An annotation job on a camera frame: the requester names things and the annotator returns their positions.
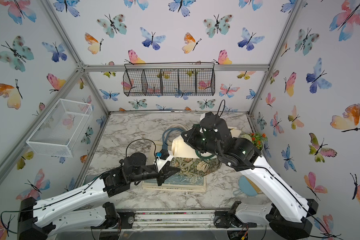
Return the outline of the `green handled canvas tote bag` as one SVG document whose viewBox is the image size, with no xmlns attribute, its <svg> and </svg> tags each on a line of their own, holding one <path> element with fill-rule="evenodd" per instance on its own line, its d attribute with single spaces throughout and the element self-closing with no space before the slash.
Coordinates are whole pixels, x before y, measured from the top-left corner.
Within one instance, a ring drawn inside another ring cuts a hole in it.
<svg viewBox="0 0 360 240">
<path fill-rule="evenodd" d="M 181 135 L 174 138 L 168 146 L 174 158 L 171 166 L 179 168 L 179 175 L 185 177 L 205 177 L 219 170 L 222 163 L 215 155 L 200 152 L 188 146 Z"/>
</svg>

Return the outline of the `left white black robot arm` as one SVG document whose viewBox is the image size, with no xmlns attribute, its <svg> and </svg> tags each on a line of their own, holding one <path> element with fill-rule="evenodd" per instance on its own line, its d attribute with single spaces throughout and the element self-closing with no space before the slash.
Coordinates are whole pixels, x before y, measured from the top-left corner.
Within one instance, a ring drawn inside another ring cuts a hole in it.
<svg viewBox="0 0 360 240">
<path fill-rule="evenodd" d="M 106 202 L 100 208 L 81 208 L 123 193 L 131 188 L 132 183 L 155 179 L 161 186 L 180 171 L 171 166 L 171 160 L 172 155 L 169 155 L 166 160 L 147 165 L 143 153 L 134 153 L 120 160 L 118 167 L 81 187 L 45 200 L 24 199 L 18 210 L 15 235 L 19 240 L 46 240 L 58 233 L 83 227 L 121 231 L 123 220 L 114 204 Z"/>
</svg>

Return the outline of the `starry night canvas tote bag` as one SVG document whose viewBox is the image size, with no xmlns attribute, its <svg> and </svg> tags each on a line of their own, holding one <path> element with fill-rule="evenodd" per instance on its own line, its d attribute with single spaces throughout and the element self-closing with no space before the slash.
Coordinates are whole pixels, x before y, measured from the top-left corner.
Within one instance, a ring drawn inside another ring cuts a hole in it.
<svg viewBox="0 0 360 240">
<path fill-rule="evenodd" d="M 169 177 L 162 186 L 157 185 L 157 180 L 145 180 L 142 182 L 144 189 L 160 191 L 186 191 L 205 192 L 207 190 L 206 177 L 185 177 L 179 173 Z"/>
</svg>

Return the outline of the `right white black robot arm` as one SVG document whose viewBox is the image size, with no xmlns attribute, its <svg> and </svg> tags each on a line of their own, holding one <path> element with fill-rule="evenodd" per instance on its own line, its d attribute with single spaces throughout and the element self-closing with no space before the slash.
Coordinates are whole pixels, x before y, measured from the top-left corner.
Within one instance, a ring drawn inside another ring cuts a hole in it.
<svg viewBox="0 0 360 240">
<path fill-rule="evenodd" d="M 228 214 L 232 224 L 268 226 L 286 240 L 311 237 L 313 224 L 309 218 L 317 213 L 318 202 L 296 193 L 250 140 L 232 136 L 219 115 L 206 113 L 199 124 L 181 136 L 193 150 L 215 155 L 221 163 L 250 179 L 270 199 L 266 205 L 236 201 Z"/>
</svg>

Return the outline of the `blue handled canvas tote bag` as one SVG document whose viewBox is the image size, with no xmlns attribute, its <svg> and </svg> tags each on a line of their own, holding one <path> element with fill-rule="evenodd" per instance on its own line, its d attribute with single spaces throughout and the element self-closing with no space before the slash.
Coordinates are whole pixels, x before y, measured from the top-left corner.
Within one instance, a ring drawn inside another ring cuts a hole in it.
<svg viewBox="0 0 360 240">
<path fill-rule="evenodd" d="M 171 134 L 180 133 L 184 131 L 186 126 L 184 125 L 172 125 L 162 135 L 160 141 L 156 141 L 151 145 L 150 153 L 147 159 L 147 164 L 152 165 L 155 163 L 154 154 L 162 149 L 163 143 L 167 144 L 168 149 L 172 149 L 172 140 L 169 140 Z M 206 191 L 206 177 L 200 176 L 196 169 L 198 163 L 203 163 L 203 160 L 199 159 L 187 159 L 187 158 L 173 158 L 170 162 L 172 167 L 180 168 L 181 171 L 169 177 L 165 182 L 158 186 L 157 180 L 143 181 L 144 189 L 158 189 L 166 191 L 193 191 L 193 192 L 205 192 Z"/>
</svg>

